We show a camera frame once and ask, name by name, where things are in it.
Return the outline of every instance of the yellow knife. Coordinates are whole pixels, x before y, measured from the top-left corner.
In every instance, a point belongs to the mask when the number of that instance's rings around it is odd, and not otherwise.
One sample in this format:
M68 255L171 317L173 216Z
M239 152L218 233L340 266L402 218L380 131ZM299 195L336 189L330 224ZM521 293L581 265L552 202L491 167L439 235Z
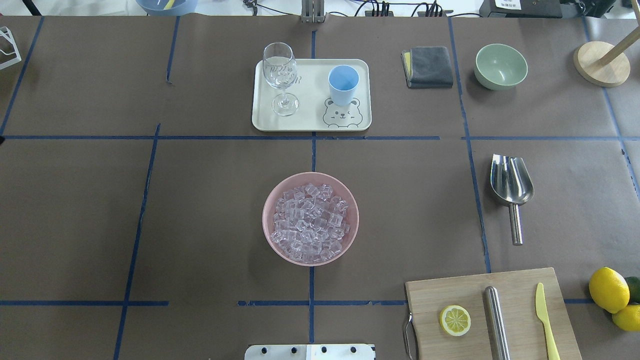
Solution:
M536 314L545 326L545 337L547 339L547 356L549 360L560 360L554 333L551 332L551 323L549 322L549 313L547 312L547 301L545 300L545 287L542 282L538 283L536 288Z

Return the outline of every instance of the metal scoop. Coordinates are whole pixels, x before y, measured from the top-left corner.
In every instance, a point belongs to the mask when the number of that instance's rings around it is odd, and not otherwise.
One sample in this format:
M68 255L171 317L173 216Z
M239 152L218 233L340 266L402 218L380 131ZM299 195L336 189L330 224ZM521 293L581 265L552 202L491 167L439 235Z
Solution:
M509 206L511 240L522 245L520 205L533 197L533 184L522 158L493 154L491 162L491 187L505 206Z

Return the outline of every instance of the bowl of ice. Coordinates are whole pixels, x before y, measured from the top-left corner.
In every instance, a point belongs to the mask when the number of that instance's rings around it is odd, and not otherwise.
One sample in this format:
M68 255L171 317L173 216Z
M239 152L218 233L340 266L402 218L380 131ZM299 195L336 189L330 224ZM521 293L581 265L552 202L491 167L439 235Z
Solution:
M284 179L262 210L262 230L271 248L301 266L320 266L341 257L353 243L359 222L349 189L321 172Z

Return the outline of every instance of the pink bowl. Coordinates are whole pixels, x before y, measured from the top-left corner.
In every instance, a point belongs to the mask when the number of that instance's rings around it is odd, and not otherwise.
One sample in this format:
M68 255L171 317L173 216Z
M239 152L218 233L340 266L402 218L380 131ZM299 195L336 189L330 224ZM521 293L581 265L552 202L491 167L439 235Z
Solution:
M342 251L340 254L325 261L324 263L305 264L291 260L284 254L283 250L271 240L271 233L273 233L274 227L273 214L276 213L276 203L278 202L278 199L282 197L282 193L285 191L309 183L316 186L320 186L322 184L331 185L333 188L333 194L342 197L342 199L349 204L349 207L347 208L347 216L344 219L348 222L351 228L349 233L345 234L342 238ZM345 252L347 252L353 243L353 239L355 239L356 233L358 232L359 223L360 215L358 213L358 204L356 204L356 199L353 198L351 191L349 191L349 189L347 189L347 187L338 179L321 172L302 172L284 179L280 184L273 188L269 197L267 197L267 201L264 202L264 208L262 209L262 230L264 231L264 236L267 238L267 242L271 248L283 259L301 266L320 266L328 264L341 257Z

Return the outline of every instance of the lime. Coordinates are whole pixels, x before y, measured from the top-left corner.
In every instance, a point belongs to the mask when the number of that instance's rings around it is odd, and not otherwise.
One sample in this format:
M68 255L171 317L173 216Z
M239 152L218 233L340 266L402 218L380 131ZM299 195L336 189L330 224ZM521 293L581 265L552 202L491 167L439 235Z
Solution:
M626 277L629 286L629 301L640 303L640 279L635 276Z
M593 301L615 314L629 303L629 287L625 278L615 270L599 268L589 280L589 292Z
M471 327L471 316L464 307L449 305L440 312L440 326L449 335L462 336Z
M624 331L640 331L640 305L627 305L611 317L613 323Z

